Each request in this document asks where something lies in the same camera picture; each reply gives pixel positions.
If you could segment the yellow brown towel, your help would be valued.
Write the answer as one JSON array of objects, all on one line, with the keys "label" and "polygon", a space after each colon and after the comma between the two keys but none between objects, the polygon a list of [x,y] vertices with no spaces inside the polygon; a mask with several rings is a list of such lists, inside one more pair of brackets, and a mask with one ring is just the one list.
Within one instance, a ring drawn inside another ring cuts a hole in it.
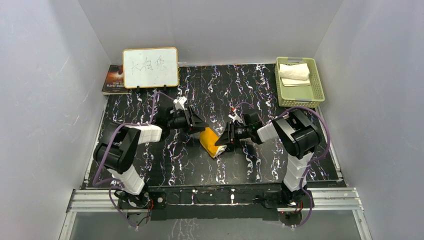
[{"label": "yellow brown towel", "polygon": [[227,148],[227,145],[216,146],[215,143],[218,139],[218,135],[210,127],[206,127],[199,135],[200,144],[213,159],[222,154]]}]

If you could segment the green plastic basket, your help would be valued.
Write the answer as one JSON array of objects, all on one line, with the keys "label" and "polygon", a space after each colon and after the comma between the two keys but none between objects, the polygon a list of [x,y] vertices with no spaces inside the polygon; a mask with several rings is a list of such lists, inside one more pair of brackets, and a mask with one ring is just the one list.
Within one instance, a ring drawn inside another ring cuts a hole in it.
[{"label": "green plastic basket", "polygon": [[280,107],[316,108],[325,101],[316,61],[307,57],[276,58],[275,80]]}]

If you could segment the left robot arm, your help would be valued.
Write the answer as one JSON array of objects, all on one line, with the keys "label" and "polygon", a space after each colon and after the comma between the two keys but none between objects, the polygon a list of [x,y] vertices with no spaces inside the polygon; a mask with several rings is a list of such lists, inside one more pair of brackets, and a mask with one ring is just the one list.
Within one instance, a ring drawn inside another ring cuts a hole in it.
[{"label": "left robot arm", "polygon": [[100,169],[105,168],[112,174],[124,192],[130,194],[129,200],[135,207],[144,208],[150,198],[143,191],[144,179],[133,165],[138,146],[163,141],[172,130],[192,135],[204,131],[208,126],[192,107],[160,108],[152,123],[110,122],[95,147],[93,159]]}]

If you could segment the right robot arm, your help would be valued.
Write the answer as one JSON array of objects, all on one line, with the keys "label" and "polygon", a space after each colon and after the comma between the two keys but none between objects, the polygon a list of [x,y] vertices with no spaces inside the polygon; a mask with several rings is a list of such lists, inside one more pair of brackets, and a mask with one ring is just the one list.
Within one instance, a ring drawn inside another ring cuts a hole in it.
[{"label": "right robot arm", "polygon": [[302,199],[300,190],[305,190],[306,171],[312,155],[322,140],[322,135],[312,121],[303,113],[317,113],[304,106],[291,107],[280,116],[265,124],[258,113],[243,113],[242,121],[232,120],[215,142],[216,146],[235,144],[250,139],[256,144],[280,140],[287,153],[287,170],[282,181],[282,202],[295,207]]}]

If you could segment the white towel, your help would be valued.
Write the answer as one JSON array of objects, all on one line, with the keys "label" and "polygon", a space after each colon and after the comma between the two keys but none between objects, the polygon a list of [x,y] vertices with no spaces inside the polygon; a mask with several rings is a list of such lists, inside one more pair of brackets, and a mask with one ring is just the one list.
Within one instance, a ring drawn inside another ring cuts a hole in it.
[{"label": "white towel", "polygon": [[306,63],[278,65],[278,76],[285,87],[309,86],[310,70]]}]

